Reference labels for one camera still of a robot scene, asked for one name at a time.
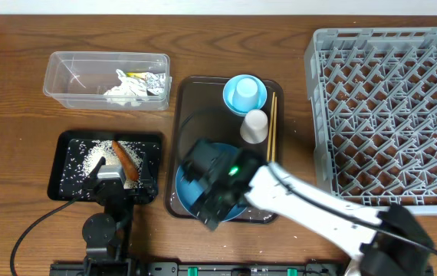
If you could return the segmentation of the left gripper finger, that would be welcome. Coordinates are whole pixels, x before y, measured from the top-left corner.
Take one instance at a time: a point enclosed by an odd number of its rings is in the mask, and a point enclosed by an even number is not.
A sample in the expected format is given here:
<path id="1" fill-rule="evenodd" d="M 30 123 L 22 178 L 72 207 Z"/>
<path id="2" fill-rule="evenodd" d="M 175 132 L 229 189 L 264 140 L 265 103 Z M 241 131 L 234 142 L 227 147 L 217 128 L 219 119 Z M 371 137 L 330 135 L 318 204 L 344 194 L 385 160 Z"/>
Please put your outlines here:
<path id="1" fill-rule="evenodd" d="M 89 175 L 86 178 L 87 182 L 93 182 L 97 179 L 97 174 L 102 166 L 106 164 L 106 159 L 104 157 L 100 157 L 98 162 L 96 163 L 96 166 L 91 170 Z"/>
<path id="2" fill-rule="evenodd" d="M 141 165 L 139 193 L 141 196 L 155 199 L 157 196 L 157 183 L 150 171 L 149 158 L 146 153 L 143 155 Z"/>

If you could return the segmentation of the orange carrot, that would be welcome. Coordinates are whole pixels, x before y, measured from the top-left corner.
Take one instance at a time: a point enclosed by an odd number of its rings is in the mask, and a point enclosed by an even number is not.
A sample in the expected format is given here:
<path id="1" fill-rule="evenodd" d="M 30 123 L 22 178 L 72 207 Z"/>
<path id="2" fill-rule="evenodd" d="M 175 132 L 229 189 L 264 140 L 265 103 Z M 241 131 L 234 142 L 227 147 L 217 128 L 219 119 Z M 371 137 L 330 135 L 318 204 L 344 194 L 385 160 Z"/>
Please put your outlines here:
<path id="1" fill-rule="evenodd" d="M 116 153 L 121 166 L 123 167 L 123 171 L 125 172 L 126 177 L 131 181 L 137 182 L 139 180 L 140 174 L 132 159 L 128 156 L 127 152 L 115 140 L 112 142 L 112 148 Z"/>

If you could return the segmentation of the white rice pile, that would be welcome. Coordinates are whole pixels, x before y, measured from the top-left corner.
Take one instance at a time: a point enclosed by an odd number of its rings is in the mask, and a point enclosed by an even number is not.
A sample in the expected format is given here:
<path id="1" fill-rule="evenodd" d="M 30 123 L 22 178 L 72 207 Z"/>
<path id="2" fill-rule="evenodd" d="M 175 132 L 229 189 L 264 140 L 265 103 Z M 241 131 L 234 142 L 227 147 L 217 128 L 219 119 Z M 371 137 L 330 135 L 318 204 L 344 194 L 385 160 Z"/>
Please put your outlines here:
<path id="1" fill-rule="evenodd" d="M 139 173 L 143 172 L 144 160 L 148 162 L 151 173 L 159 167 L 161 146 L 159 143 L 140 141 L 119 141 L 121 148 L 127 153 Z M 61 179 L 57 180 L 58 198 L 70 200 L 80 195 L 84 180 L 97 165 L 100 158 L 107 165 L 120 165 L 110 140 L 72 139 L 62 159 Z"/>

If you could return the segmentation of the blue plate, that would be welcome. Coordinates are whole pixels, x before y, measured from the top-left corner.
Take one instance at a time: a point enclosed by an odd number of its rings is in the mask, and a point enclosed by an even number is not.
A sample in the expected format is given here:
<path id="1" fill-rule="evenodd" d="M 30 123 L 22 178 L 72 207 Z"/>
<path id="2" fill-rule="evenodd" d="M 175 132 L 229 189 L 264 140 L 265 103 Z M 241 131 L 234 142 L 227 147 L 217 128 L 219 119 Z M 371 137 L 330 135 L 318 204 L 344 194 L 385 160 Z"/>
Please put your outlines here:
<path id="1" fill-rule="evenodd" d="M 209 147 L 218 150 L 219 152 L 229 153 L 235 155 L 238 153 L 238 148 L 226 143 L 210 143 L 207 142 Z M 209 223 L 210 220 L 205 221 L 204 217 L 199 216 L 199 213 L 192 209 L 193 204 L 203 194 L 204 189 L 198 180 L 188 181 L 185 177 L 185 173 L 181 166 L 178 167 L 175 180 L 176 194 L 185 210 L 193 215 L 195 218 Z M 245 205 L 235 205 L 230 212 L 223 219 L 223 222 L 231 221 L 240 216 L 247 207 Z"/>

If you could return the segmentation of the white tissue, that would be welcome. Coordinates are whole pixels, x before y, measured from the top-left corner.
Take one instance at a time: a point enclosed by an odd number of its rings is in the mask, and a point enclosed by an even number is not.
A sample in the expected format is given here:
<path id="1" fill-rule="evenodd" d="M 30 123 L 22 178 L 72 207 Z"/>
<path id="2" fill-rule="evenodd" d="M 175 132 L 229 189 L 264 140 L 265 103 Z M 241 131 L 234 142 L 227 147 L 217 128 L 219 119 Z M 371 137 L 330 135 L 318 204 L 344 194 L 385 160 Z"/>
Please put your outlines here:
<path id="1" fill-rule="evenodd" d="M 121 84 L 107 90 L 103 95 L 112 104 L 125 106 L 139 106 L 141 102 L 148 101 L 146 82 L 140 78 L 129 77 L 120 69 L 116 69 L 117 77 Z"/>

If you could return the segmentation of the green snack wrapper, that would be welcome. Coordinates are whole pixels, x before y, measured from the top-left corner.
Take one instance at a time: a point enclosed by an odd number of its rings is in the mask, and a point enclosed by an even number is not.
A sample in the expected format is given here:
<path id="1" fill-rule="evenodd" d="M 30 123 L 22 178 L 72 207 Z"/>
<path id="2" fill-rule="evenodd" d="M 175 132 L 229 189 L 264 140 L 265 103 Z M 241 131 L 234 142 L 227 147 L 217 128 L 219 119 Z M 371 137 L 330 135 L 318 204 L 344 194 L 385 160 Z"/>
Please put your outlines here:
<path id="1" fill-rule="evenodd" d="M 165 92 L 166 75 L 164 73 L 127 72 L 126 75 L 144 81 L 146 90 L 153 95 L 161 95 Z"/>

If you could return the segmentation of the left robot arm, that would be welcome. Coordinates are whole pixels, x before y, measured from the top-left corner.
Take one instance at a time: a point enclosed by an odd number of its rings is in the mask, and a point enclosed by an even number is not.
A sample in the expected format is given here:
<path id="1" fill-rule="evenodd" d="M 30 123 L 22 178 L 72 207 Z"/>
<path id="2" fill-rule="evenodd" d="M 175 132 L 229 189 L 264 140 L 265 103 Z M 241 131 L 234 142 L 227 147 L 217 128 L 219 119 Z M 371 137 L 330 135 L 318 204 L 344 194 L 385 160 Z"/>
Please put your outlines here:
<path id="1" fill-rule="evenodd" d="M 138 189 L 125 189 L 123 167 L 107 165 L 104 158 L 100 158 L 84 180 L 83 189 L 104 211 L 92 215 L 83 225 L 86 257 L 81 275 L 147 274 L 146 266 L 129 253 L 133 207 L 151 203 L 158 194 L 147 158 L 142 162 L 139 181 L 142 186 Z"/>

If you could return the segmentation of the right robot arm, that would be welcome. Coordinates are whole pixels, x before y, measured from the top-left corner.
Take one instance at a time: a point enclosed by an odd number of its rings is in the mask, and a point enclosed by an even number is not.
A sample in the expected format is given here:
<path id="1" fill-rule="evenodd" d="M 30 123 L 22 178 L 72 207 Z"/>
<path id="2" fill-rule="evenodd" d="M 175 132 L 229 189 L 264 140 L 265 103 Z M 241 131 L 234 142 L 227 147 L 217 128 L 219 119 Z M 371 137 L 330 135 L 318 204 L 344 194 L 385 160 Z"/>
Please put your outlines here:
<path id="1" fill-rule="evenodd" d="M 401 205 L 386 210 L 359 205 L 299 180 L 251 150 L 230 153 L 200 141 L 181 167 L 204 185 L 192 212 L 217 228 L 229 211 L 246 202 L 288 218 L 323 236 L 350 257 L 347 275 L 425 275 L 434 248 L 414 216 Z"/>

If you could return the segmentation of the black waste tray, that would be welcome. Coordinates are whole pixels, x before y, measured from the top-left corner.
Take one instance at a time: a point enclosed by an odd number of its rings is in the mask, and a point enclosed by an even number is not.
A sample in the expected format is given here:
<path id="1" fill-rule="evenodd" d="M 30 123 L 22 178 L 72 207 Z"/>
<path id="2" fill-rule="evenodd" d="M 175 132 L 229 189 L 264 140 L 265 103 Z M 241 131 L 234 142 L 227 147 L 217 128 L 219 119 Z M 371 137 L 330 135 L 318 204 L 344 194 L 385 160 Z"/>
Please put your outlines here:
<path id="1" fill-rule="evenodd" d="M 61 179 L 61 170 L 62 170 L 62 162 L 65 157 L 65 153 L 67 152 L 67 147 L 69 142 L 72 139 L 82 139 L 82 140 L 110 140 L 113 142 L 114 140 L 119 141 L 140 141 L 140 142 L 151 142 L 151 143 L 159 143 L 161 146 L 161 156 L 160 161 L 162 159 L 162 134 L 161 133 L 136 133 L 136 132 L 111 132 L 111 131 L 102 131 L 102 130 L 68 130 L 63 132 L 57 142 L 57 148 L 55 150 L 54 162 L 51 169 L 51 176 L 48 183 L 48 197 L 52 200 L 59 201 L 70 201 L 70 200 L 61 200 L 58 198 L 58 184 L 57 180 Z M 156 180 L 158 178 L 159 167 L 153 170 L 153 177 Z M 136 189 L 140 187 L 140 178 L 137 182 L 126 180 L 124 183 L 124 187 L 126 189 Z M 83 190 L 81 190 L 81 194 L 74 196 L 80 197 L 82 201 L 88 202 L 86 200 L 86 196 L 83 195 Z M 133 201 L 136 205 L 145 205 L 149 204 L 154 199 L 149 199 L 147 196 L 138 196 L 133 197 Z"/>

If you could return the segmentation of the grey dishwasher rack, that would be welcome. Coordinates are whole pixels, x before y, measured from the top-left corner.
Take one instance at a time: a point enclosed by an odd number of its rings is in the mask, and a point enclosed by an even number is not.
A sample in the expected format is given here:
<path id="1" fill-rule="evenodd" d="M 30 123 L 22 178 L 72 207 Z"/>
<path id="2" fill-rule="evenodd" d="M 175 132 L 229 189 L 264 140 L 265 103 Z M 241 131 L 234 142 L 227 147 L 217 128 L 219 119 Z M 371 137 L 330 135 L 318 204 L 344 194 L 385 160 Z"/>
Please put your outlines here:
<path id="1" fill-rule="evenodd" d="M 317 186 L 437 215 L 437 27 L 322 28 L 304 64 Z"/>

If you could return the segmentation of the right wooden chopstick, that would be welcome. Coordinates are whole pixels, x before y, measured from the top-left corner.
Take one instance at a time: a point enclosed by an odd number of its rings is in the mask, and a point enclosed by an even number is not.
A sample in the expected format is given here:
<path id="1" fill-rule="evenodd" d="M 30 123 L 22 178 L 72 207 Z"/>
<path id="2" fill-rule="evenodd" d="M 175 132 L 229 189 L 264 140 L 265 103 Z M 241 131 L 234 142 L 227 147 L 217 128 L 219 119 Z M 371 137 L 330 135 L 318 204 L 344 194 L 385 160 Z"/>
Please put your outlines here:
<path id="1" fill-rule="evenodd" d="M 273 115 L 273 126 L 272 126 L 272 140 L 271 140 L 271 162 L 275 161 L 276 158 L 276 136 L 277 136 L 277 121 L 278 121 L 278 98 L 274 98 L 274 115 Z"/>

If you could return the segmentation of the wooden chopstick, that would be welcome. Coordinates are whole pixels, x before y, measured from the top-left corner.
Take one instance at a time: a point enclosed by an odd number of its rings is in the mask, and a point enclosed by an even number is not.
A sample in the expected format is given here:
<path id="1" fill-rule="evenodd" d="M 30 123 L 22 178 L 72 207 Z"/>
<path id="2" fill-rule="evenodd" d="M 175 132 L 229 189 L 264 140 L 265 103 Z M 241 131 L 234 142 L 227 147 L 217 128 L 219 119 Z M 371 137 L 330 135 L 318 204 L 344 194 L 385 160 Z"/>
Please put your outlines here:
<path id="1" fill-rule="evenodd" d="M 267 147 L 267 156 L 266 156 L 266 160 L 269 162 L 271 160 L 271 141 L 272 141 L 272 129 L 273 129 L 273 116 L 274 116 L 274 111 L 275 111 L 275 92 L 273 91 L 272 93 L 272 98 L 271 98 L 271 110 L 270 110 L 270 117 L 269 117 L 269 127 L 268 127 L 268 147 Z"/>
<path id="2" fill-rule="evenodd" d="M 273 115 L 273 126 L 272 126 L 272 140 L 271 140 L 271 162 L 275 161 L 276 158 L 276 136 L 277 136 L 277 121 L 278 121 L 278 98 L 274 98 L 274 115 Z"/>

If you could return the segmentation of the pale pink cup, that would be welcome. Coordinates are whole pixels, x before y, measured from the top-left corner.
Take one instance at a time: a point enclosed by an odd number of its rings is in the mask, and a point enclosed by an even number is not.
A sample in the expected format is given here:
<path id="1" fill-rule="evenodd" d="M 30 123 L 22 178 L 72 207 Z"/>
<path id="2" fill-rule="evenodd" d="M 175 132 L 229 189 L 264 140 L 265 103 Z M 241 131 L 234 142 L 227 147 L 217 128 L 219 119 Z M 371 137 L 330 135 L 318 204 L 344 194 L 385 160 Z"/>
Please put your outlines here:
<path id="1" fill-rule="evenodd" d="M 262 110 L 249 111 L 240 127 L 242 139 L 250 144 L 262 143 L 268 136 L 268 117 Z"/>

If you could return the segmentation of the dark brown serving tray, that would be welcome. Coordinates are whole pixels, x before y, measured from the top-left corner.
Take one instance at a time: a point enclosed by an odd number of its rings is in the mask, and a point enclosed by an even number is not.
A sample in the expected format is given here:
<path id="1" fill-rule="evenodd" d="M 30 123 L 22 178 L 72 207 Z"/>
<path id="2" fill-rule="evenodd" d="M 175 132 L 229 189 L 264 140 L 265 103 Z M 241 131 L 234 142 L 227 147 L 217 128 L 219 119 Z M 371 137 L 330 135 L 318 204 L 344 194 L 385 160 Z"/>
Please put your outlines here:
<path id="1" fill-rule="evenodd" d="M 179 219 L 193 219 L 182 206 L 176 194 L 175 180 L 179 167 L 176 157 L 186 151 L 199 138 L 206 138 L 215 143 L 226 143 L 236 148 L 248 148 L 267 155 L 268 141 L 259 144 L 245 142 L 239 128 L 243 118 L 233 114 L 223 100 L 223 89 L 230 78 L 225 77 L 187 77 L 179 86 L 177 93 L 172 148 L 165 193 L 165 206 L 168 212 Z M 266 86 L 268 99 L 261 108 L 270 114 L 273 91 L 278 98 L 278 121 L 276 136 L 275 162 L 281 163 L 283 150 L 279 143 L 284 130 L 284 93 L 281 86 L 273 80 L 261 80 Z"/>

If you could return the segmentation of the light blue cup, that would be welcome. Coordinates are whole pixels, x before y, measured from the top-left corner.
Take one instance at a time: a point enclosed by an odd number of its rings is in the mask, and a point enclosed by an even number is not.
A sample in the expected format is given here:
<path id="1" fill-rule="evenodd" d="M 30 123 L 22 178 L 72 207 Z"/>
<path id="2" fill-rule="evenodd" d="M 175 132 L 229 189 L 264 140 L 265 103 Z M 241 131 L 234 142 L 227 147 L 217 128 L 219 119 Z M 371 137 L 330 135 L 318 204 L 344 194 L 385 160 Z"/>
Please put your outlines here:
<path id="1" fill-rule="evenodd" d="M 241 79 L 235 87 L 232 96 L 232 106 L 241 113 L 248 113 L 256 108 L 258 103 L 258 85 L 250 77 Z"/>

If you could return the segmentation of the clear plastic bin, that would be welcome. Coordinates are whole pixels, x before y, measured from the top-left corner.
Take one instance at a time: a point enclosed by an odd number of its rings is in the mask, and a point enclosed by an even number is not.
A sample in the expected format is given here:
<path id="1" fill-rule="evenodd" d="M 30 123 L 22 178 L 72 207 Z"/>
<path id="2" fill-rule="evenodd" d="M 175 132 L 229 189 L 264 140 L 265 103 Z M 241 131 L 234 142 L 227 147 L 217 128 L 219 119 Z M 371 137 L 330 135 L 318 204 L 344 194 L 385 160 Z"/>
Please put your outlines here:
<path id="1" fill-rule="evenodd" d="M 116 69 L 166 75 L 165 92 L 139 106 L 110 103 L 104 93 L 121 84 Z M 170 59 L 166 54 L 106 51 L 57 51 L 49 59 L 43 92 L 69 109 L 167 110 L 169 108 Z"/>

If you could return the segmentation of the light blue bowl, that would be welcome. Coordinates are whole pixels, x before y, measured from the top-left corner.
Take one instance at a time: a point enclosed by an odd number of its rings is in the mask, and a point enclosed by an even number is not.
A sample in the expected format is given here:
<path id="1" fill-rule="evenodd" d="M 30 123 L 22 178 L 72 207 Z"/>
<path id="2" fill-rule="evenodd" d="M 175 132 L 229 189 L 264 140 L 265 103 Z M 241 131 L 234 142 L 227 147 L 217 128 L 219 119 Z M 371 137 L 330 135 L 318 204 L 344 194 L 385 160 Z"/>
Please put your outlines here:
<path id="1" fill-rule="evenodd" d="M 248 74 L 241 74 L 241 75 L 237 75 L 237 76 L 231 78 L 225 84 L 222 96 L 223 96 L 223 100 L 225 102 L 226 107 L 228 109 L 230 109 L 230 111 L 233 112 L 233 114 L 240 116 L 240 117 L 245 117 L 247 113 L 238 112 L 232 106 L 232 96 L 233 96 L 233 93 L 235 92 L 236 84 L 241 79 L 247 78 L 247 77 L 254 79 L 258 85 L 258 103 L 257 103 L 257 106 L 254 110 L 260 110 L 265 105 L 266 100 L 268 99 L 268 92 L 267 92 L 266 86 L 259 78 L 252 76 L 252 75 L 248 75 Z"/>

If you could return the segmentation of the left wooden chopstick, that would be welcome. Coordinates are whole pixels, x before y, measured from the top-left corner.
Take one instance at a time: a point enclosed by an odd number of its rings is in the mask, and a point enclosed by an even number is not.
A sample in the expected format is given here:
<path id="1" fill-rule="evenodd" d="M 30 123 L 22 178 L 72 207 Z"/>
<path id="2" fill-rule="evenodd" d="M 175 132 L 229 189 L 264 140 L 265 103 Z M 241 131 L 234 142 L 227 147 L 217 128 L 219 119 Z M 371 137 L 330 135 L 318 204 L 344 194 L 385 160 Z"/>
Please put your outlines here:
<path id="1" fill-rule="evenodd" d="M 274 111 L 275 111 L 275 92 L 273 91 L 272 93 L 272 98 L 271 98 L 271 110 L 270 110 L 270 117 L 269 117 L 269 127 L 268 127 L 268 147 L 267 147 L 267 156 L 266 156 L 266 160 L 269 162 L 271 160 L 271 141 L 272 141 L 272 129 L 273 129 L 273 116 L 274 116 Z"/>

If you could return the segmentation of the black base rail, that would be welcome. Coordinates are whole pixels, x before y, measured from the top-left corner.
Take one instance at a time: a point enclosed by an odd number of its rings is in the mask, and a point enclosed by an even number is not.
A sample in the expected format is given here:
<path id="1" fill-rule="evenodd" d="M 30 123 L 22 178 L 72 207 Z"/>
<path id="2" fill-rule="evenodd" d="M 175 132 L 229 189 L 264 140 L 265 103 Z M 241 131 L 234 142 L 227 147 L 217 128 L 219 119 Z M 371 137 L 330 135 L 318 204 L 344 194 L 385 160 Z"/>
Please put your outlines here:
<path id="1" fill-rule="evenodd" d="M 49 275 L 84 275 L 83 264 L 52 264 Z M 287 276 L 287 275 L 344 275 L 341 264 L 305 265 L 246 265 L 246 264 L 177 264 L 173 262 L 154 262 L 147 264 L 143 273 L 123 275 L 148 276 Z"/>

